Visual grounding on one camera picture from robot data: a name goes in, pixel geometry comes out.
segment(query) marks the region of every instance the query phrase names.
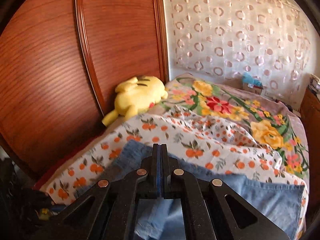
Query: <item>yellow plush toy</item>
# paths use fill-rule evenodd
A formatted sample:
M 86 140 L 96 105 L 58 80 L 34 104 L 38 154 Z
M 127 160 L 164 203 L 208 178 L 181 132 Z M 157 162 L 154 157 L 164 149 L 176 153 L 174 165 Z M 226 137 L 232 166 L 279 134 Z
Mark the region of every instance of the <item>yellow plush toy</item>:
M 164 85 L 156 77 L 133 77 L 116 87 L 115 109 L 107 114 L 102 123 L 108 126 L 119 115 L 125 120 L 146 112 L 149 108 L 159 103 L 162 98 L 168 97 Z

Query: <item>yellow flower pattern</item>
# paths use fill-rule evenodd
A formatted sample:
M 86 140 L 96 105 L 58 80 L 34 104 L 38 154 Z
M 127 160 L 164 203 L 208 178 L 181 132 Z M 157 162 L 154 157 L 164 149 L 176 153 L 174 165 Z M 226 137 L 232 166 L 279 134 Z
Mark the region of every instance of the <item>yellow flower pattern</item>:
M 284 144 L 284 147 L 288 150 L 288 151 L 292 151 L 292 149 L 293 149 L 293 147 L 292 147 L 292 144 L 291 143 L 289 143 L 289 142 L 286 142 L 285 144 Z
M 285 167 L 285 171 L 286 171 L 287 173 L 294 174 L 294 170 L 292 169 L 291 166 L 286 166 L 286 167 Z
M 250 126 L 253 138 L 259 143 L 266 143 L 273 149 L 283 147 L 283 137 L 276 128 L 271 126 L 270 121 L 251 122 Z
M 215 112 L 215 111 L 212 111 L 211 115 L 212 116 L 219 116 L 219 117 L 222 117 L 222 118 L 228 118 L 229 117 L 228 114 L 223 114 L 223 113 Z
M 210 109 L 210 107 L 207 106 L 206 102 L 203 101 L 203 100 L 200 101 L 200 106 L 201 106 L 202 108 L 204 108 L 204 109 Z
M 210 109 L 204 108 L 201 110 L 201 115 L 210 115 L 211 111 Z
M 243 107 L 234 106 L 228 117 L 233 121 L 241 121 L 242 119 L 249 119 L 249 114 L 244 111 Z
M 295 170 L 296 172 L 298 172 L 298 173 L 301 173 L 301 172 L 302 172 L 302 167 L 301 167 L 301 165 L 295 167 L 294 170 Z
M 263 113 L 264 113 L 264 115 L 265 115 L 266 117 L 270 117 L 270 116 L 271 116 L 271 114 L 270 114 L 268 111 L 263 111 Z
M 199 98 L 199 100 L 200 100 L 201 102 L 204 102 L 204 103 L 205 103 L 205 101 L 207 100 L 207 98 L 205 98 L 205 97 L 202 96 L 202 95 L 199 95 L 198 98 Z
M 206 82 L 195 80 L 192 86 L 195 91 L 201 93 L 205 97 L 212 95 L 212 86 Z
M 301 139 L 299 137 L 295 137 L 294 140 L 295 140 L 296 143 L 301 144 Z
M 172 95 L 171 98 L 175 101 L 181 101 L 182 100 L 182 96 L 181 95 Z
M 260 102 L 257 101 L 257 100 L 252 101 L 252 103 L 253 103 L 255 106 L 257 106 L 257 107 L 260 107 L 260 106 L 261 106 Z

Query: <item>blue object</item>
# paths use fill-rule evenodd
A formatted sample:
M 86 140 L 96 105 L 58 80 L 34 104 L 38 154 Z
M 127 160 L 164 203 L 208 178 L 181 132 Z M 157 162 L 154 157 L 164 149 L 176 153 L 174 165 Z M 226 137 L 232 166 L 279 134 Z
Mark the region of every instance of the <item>blue object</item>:
M 262 87 L 261 81 L 258 79 L 253 78 L 250 74 L 245 72 L 242 76 L 242 83 L 248 83 L 248 84 L 253 84 L 258 87 Z
M 152 155 L 152 147 L 130 140 L 121 154 L 97 179 L 115 181 L 130 171 L 140 168 L 142 159 Z M 248 179 L 245 175 L 215 174 L 210 170 L 178 159 L 181 169 L 189 171 L 198 179 L 210 181 L 221 179 L 252 206 L 269 218 L 293 239 L 300 219 L 301 198 L 304 185 L 263 183 Z M 77 190 L 82 195 L 91 186 Z M 145 240 L 181 240 L 185 238 L 180 200 L 139 200 L 135 232 Z

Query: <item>wardrobe door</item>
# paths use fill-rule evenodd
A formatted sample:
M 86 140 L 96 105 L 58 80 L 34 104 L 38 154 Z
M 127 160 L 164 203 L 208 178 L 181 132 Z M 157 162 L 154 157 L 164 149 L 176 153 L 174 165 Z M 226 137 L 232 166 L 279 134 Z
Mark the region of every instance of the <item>wardrobe door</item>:
M 101 131 L 74 0 L 26 0 L 0 36 L 0 144 L 42 175 Z
M 119 82 L 138 74 L 165 80 L 156 0 L 77 0 L 76 6 L 89 74 L 105 114 L 114 108 Z

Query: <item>bed sheet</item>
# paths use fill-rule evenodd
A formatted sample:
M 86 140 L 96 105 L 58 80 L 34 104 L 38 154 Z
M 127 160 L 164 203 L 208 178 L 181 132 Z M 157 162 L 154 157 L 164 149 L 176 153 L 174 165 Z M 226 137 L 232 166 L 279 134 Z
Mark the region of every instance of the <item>bed sheet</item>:
M 182 158 L 218 172 L 250 172 L 246 174 L 248 178 L 262 182 L 308 185 L 308 148 L 304 129 L 300 120 L 283 104 L 228 86 L 213 85 L 191 74 L 169 82 L 166 90 L 169 94 L 166 100 L 147 114 L 127 122 L 118 119 L 116 129 L 110 132 L 108 128 L 104 135 L 62 165 L 41 190 L 48 192 L 55 202 L 72 203 L 75 190 L 93 184 L 130 139 L 149 145 L 166 143 L 172 152 L 177 149 L 178 142 L 184 149 L 179 151 L 183 153 Z M 188 125 L 184 123 L 188 128 L 179 127 L 177 130 L 179 123 L 187 121 L 189 115 L 192 118 Z M 182 143 L 181 138 L 188 132 L 189 140 Z M 221 144 L 234 145 L 227 148 L 228 158 L 222 158 L 223 151 L 216 149 Z M 206 152 L 211 159 L 203 163 L 204 158 L 199 156 L 205 156 Z M 301 199 L 299 230 L 307 204 L 308 188 Z
M 301 120 L 283 103 L 262 96 L 211 84 L 186 73 L 166 85 L 169 97 L 161 102 L 168 110 L 183 106 L 200 115 L 226 118 L 244 127 L 259 143 L 267 143 L 282 157 L 288 173 L 309 187 L 309 154 Z
M 87 153 L 92 149 L 92 147 L 110 134 L 115 128 L 124 122 L 123 117 L 118 117 L 107 129 L 95 138 L 91 138 L 79 146 L 79 148 L 74 149 L 73 152 L 65 156 L 63 159 L 59 160 L 54 166 L 52 166 L 33 186 L 35 190 L 46 191 L 48 185 L 57 177 L 71 166 L 77 159 L 79 159 L 83 154 Z

